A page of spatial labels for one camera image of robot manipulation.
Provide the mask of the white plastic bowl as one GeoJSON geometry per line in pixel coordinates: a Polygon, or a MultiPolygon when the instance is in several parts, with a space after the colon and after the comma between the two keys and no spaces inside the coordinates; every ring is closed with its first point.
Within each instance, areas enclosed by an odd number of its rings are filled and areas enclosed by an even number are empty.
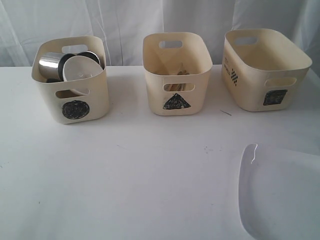
{"type": "Polygon", "coordinates": [[[104,70],[105,69],[93,59],[82,55],[76,55],[69,58],[64,63],[62,69],[62,79],[64,82],[90,79],[90,86],[98,87],[100,91],[99,94],[106,97],[108,95],[106,83],[96,84],[92,80],[92,78],[98,76],[104,70]]]}

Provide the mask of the white curtain backdrop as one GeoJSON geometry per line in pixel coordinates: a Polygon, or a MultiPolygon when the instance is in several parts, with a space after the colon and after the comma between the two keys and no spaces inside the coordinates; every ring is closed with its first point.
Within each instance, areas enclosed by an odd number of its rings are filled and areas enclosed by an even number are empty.
{"type": "Polygon", "coordinates": [[[96,36],[107,63],[142,63],[145,36],[164,32],[200,35],[215,64],[230,30],[267,28],[283,33],[320,70],[320,3],[317,0],[3,0],[0,64],[32,65],[49,40],[96,36]]]}

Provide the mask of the light wooden chopstick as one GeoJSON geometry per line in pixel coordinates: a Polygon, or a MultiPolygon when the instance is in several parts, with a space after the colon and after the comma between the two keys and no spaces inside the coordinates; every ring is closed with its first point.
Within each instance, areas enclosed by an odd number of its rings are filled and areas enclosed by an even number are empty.
{"type": "Polygon", "coordinates": [[[181,62],[181,63],[179,64],[177,73],[178,73],[179,71],[183,71],[183,70],[186,70],[186,69],[185,69],[185,67],[184,67],[184,64],[181,62]]]}

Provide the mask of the stainless steel table knife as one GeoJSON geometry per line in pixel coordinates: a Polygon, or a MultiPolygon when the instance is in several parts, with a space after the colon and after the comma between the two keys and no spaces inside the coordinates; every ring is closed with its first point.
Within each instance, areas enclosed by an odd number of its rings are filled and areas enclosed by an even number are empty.
{"type": "Polygon", "coordinates": [[[186,88],[185,83],[170,83],[170,84],[165,84],[163,86],[163,89],[166,92],[182,92],[186,88]]]}

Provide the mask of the stainless steel bowl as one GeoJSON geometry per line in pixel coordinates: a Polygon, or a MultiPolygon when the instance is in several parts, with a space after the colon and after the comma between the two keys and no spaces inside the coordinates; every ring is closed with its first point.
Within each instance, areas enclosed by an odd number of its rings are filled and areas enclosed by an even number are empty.
{"type": "Polygon", "coordinates": [[[99,57],[92,51],[79,52],[77,54],[77,56],[83,56],[83,57],[89,58],[89,59],[95,61],[98,65],[101,65],[99,57]]]}

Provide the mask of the cream bin with triangle mark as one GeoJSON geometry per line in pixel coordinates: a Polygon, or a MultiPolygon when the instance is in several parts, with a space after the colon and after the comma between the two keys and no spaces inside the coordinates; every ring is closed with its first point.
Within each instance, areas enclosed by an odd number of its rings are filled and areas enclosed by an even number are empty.
{"type": "Polygon", "coordinates": [[[160,116],[192,115],[204,104],[213,62],[203,39],[192,32],[146,36],[142,46],[148,105],[160,116]],[[183,63],[190,75],[177,75],[183,63]],[[165,91],[166,84],[186,84],[184,91],[165,91]]]}

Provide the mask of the cream bin with square mark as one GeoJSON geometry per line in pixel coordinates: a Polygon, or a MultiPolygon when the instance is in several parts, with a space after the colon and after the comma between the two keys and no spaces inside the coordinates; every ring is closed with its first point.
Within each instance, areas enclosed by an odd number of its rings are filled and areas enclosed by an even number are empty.
{"type": "Polygon", "coordinates": [[[273,29],[237,29],[224,36],[221,76],[235,103],[249,112],[287,108],[312,63],[273,29]]]}

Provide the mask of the dark wooden chopstick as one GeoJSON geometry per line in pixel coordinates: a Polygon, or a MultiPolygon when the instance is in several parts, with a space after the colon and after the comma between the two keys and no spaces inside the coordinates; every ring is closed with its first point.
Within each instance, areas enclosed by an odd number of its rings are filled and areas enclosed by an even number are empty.
{"type": "Polygon", "coordinates": [[[180,70],[177,74],[177,76],[180,76],[180,75],[190,75],[190,73],[186,70],[180,70]]]}

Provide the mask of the cream bin with circle mark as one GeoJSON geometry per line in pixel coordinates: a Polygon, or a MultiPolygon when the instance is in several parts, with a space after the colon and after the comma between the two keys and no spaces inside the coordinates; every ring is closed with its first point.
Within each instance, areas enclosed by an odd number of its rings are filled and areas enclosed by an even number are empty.
{"type": "Polygon", "coordinates": [[[103,117],[109,111],[109,93],[100,95],[97,86],[90,86],[91,79],[68,82],[47,83],[47,79],[39,72],[39,60],[49,52],[74,54],[90,51],[95,53],[104,71],[93,77],[94,84],[107,84],[106,55],[103,42],[96,36],[79,36],[59,38],[43,43],[36,54],[32,66],[32,79],[40,91],[53,119],[61,124],[71,124],[95,120],[103,117]]]}

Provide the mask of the white square plate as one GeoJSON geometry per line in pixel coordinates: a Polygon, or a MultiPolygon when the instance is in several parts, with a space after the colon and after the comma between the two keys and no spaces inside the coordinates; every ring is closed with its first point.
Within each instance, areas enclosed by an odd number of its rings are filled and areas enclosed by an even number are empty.
{"type": "Polygon", "coordinates": [[[238,208],[256,240],[318,240],[320,157],[249,144],[241,158],[238,208]]]}

